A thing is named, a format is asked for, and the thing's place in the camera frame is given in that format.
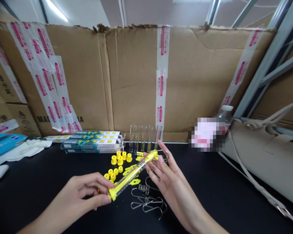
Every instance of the black tabletop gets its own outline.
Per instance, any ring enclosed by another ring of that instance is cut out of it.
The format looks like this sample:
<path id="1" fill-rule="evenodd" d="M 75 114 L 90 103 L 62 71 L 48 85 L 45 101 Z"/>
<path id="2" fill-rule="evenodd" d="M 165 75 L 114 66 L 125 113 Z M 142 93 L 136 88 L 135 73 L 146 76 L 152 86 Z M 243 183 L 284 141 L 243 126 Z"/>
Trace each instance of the black tabletop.
<path id="1" fill-rule="evenodd" d="M 293 222 L 274 208 L 248 180 L 217 153 L 193 152 L 186 144 L 167 144 L 207 212 L 230 233 L 293 233 Z M 0 233 L 15 233 L 38 217 L 72 176 L 107 173 L 112 154 L 66 154 L 54 143 L 41 153 L 9 162 L 0 179 Z M 135 164 L 124 163 L 124 167 Z M 139 176 L 145 183 L 146 171 Z M 293 204 L 257 179 L 293 214 Z M 127 187 L 115 202 L 90 211 L 64 233 L 184 233 L 173 212 L 144 213 Z M 150 191 L 150 196 L 157 196 Z"/>

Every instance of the plastic bottle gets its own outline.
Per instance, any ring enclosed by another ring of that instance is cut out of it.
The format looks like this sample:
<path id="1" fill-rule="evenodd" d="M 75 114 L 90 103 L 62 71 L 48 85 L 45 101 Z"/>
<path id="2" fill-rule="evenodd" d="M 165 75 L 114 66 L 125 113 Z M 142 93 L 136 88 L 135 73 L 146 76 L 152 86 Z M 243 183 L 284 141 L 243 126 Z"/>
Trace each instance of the plastic bottle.
<path id="1" fill-rule="evenodd" d="M 232 123 L 232 115 L 231 115 L 232 109 L 233 109 L 233 106 L 223 105 L 217 115 L 218 118 L 224 118 L 226 132 L 228 131 Z"/>

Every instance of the fingernail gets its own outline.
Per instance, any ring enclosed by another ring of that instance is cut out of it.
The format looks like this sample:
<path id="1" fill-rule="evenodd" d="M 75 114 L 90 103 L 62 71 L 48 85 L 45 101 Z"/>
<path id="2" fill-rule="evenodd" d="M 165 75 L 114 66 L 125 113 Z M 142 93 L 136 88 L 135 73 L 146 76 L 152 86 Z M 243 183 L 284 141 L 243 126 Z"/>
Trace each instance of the fingernail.
<path id="1" fill-rule="evenodd" d="M 109 203 L 111 203 L 111 199 L 110 199 L 109 197 L 105 197 L 105 198 L 103 199 L 103 205 L 107 205 L 107 204 L 109 204 Z"/>

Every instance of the metal buckle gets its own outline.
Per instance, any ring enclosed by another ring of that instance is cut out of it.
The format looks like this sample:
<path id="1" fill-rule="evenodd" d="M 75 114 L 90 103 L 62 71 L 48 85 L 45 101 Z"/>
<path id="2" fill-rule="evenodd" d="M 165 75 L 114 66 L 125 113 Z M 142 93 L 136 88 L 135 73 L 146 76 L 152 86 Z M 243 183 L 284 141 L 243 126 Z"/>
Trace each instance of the metal buckle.
<path id="1" fill-rule="evenodd" d="M 281 214 L 283 214 L 284 217 L 287 217 L 287 216 L 285 215 L 285 213 L 288 213 L 289 215 L 291 215 L 290 212 L 289 212 L 286 208 L 281 208 L 281 207 L 278 206 L 278 205 L 276 205 L 276 208 L 281 212 Z"/>

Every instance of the packing tape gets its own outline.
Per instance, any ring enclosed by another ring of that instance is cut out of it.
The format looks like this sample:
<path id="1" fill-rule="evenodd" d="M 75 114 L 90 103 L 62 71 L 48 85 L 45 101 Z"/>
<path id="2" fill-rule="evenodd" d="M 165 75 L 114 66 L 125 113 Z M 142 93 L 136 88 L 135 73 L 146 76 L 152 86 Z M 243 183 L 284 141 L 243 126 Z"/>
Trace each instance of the packing tape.
<path id="1" fill-rule="evenodd" d="M 17 82 L 16 78 L 15 78 L 15 75 L 10 67 L 10 64 L 9 62 L 7 61 L 7 58 L 6 58 L 6 55 L 4 54 L 1 46 L 0 46 L 0 63 L 7 75 L 7 77 L 9 78 L 19 100 L 22 102 L 22 103 L 27 103 L 26 102 L 26 99 L 25 99 L 25 96 L 20 88 L 20 85 L 19 83 Z"/>
<path id="2" fill-rule="evenodd" d="M 6 122 L 0 123 L 0 133 L 1 134 L 6 133 L 6 132 L 11 131 L 11 130 L 18 128 L 18 127 L 19 127 L 19 125 L 16 122 L 16 120 L 11 119 Z"/>
<path id="3" fill-rule="evenodd" d="M 52 128 L 62 133 L 82 130 L 69 101 L 62 58 L 55 55 L 44 24 L 12 22 L 8 28 L 32 74 Z"/>
<path id="4" fill-rule="evenodd" d="M 254 55 L 254 52 L 256 50 L 257 45 L 259 44 L 259 41 L 262 35 L 263 35 L 263 31 L 260 29 L 256 29 L 255 31 L 251 33 L 250 37 L 248 38 L 246 46 L 239 60 L 237 69 L 235 71 L 233 80 L 231 81 L 231 84 L 227 90 L 225 98 L 223 99 L 221 103 L 220 108 L 223 105 L 229 105 L 234 95 L 238 91 L 240 85 L 243 82 L 248 66 L 252 60 L 252 57 Z"/>
<path id="5" fill-rule="evenodd" d="M 166 83 L 168 78 L 170 26 L 159 25 L 157 28 L 157 70 L 156 70 L 156 126 L 164 131 Z"/>

